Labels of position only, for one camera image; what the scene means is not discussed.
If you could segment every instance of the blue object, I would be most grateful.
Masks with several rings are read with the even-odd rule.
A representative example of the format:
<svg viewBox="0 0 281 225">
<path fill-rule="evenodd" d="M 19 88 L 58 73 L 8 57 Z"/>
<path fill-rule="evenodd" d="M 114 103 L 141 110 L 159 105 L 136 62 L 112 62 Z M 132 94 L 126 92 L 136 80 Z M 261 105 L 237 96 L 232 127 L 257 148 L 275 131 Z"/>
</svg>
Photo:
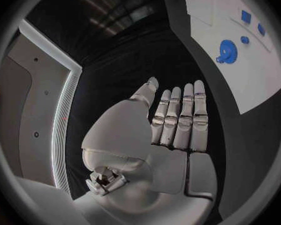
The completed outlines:
<svg viewBox="0 0 281 225">
<path fill-rule="evenodd" d="M 260 32 L 260 34 L 262 36 L 264 36 L 266 34 L 266 30 L 264 29 L 264 27 L 260 23 L 258 23 L 258 31 Z"/>
<path fill-rule="evenodd" d="M 245 10 L 242 10 L 241 11 L 241 20 L 243 20 L 247 24 L 250 24 L 251 23 L 251 14 L 246 12 Z"/>
<path fill-rule="evenodd" d="M 220 56 L 216 58 L 216 61 L 220 64 L 233 64 L 238 57 L 238 49 L 231 40 L 223 40 L 220 43 L 219 53 Z"/>
<path fill-rule="evenodd" d="M 250 40 L 247 36 L 241 36 L 240 40 L 243 44 L 248 44 L 250 42 Z"/>
</svg>

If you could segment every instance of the robotic hand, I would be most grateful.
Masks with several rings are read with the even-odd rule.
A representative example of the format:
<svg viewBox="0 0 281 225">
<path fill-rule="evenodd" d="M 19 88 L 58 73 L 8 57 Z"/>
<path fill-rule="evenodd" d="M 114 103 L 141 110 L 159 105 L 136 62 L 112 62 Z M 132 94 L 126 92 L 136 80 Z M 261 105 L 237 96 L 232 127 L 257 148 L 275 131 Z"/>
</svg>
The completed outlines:
<svg viewBox="0 0 281 225">
<path fill-rule="evenodd" d="M 203 82 L 186 84 L 182 99 L 179 87 L 165 90 L 150 124 L 158 87 L 150 78 L 130 99 L 109 108 L 82 142 L 83 162 L 91 171 L 86 184 L 102 206 L 141 213 L 163 203 L 187 204 L 190 198 L 215 200 L 217 177 L 205 153 Z"/>
</svg>

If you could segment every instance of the blue gear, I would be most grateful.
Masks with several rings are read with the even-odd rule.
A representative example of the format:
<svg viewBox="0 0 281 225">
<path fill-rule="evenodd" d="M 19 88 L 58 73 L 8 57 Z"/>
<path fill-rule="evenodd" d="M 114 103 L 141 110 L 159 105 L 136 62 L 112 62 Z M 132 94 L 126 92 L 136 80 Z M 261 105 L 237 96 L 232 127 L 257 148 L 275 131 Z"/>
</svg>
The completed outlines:
<svg viewBox="0 0 281 225">
<path fill-rule="evenodd" d="M 216 58 L 218 63 L 233 64 L 238 57 L 238 49 L 231 40 L 223 40 L 219 47 L 220 56 Z"/>
</svg>

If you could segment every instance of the small blue part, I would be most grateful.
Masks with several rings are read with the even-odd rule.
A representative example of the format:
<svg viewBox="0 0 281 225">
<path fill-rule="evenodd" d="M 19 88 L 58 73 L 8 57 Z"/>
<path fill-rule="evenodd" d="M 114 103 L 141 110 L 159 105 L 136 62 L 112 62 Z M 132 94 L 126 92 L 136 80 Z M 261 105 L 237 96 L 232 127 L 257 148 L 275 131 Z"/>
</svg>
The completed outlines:
<svg viewBox="0 0 281 225">
<path fill-rule="evenodd" d="M 260 32 L 260 34 L 262 36 L 264 36 L 266 34 L 266 30 L 264 29 L 264 27 L 260 23 L 258 23 L 258 31 Z"/>
<path fill-rule="evenodd" d="M 241 20 L 243 20 L 247 24 L 250 24 L 251 23 L 251 14 L 245 10 L 242 10 L 241 11 Z"/>
<path fill-rule="evenodd" d="M 220 64 L 233 64 L 238 57 L 238 49 L 231 40 L 223 40 L 220 43 L 219 53 L 220 56 L 216 58 L 216 61 Z"/>
<path fill-rule="evenodd" d="M 243 44 L 248 44 L 250 42 L 249 38 L 247 36 L 241 36 L 240 37 L 240 41 L 243 43 Z"/>
</svg>

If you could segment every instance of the white robot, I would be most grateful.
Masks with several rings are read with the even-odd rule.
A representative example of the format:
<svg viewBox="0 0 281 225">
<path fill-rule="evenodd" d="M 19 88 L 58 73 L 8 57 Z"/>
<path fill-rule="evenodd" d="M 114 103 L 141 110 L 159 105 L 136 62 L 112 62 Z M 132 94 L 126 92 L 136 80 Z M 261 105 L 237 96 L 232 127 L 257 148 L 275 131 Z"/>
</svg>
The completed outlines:
<svg viewBox="0 0 281 225">
<path fill-rule="evenodd" d="M 196 212 L 207 214 L 217 194 L 215 168 L 206 154 L 203 82 L 186 84 L 183 98 L 179 87 L 165 90 L 150 124 L 158 87 L 157 79 L 150 78 L 129 99 L 109 108 L 82 142 L 83 162 L 91 172 L 86 183 L 94 199 L 129 224 L 129 215 L 166 213 L 169 206 L 187 205 L 193 213 L 194 201 L 200 204 Z"/>
</svg>

